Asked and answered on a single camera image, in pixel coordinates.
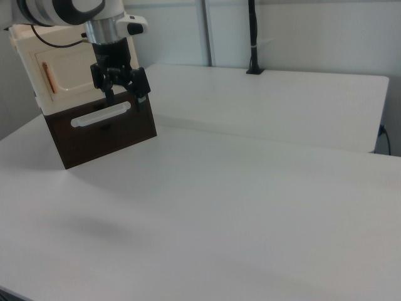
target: table surface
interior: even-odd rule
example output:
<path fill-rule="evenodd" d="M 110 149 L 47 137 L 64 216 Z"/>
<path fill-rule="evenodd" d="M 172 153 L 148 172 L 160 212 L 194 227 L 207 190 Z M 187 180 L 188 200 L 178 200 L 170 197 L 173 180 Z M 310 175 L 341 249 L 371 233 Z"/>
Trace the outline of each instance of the table surface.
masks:
<path fill-rule="evenodd" d="M 357 152 L 375 149 L 388 78 L 153 65 L 160 125 Z"/>
<path fill-rule="evenodd" d="M 0 286 L 34 301 L 399 300 L 401 160 L 158 126 L 68 171 L 0 142 Z"/>

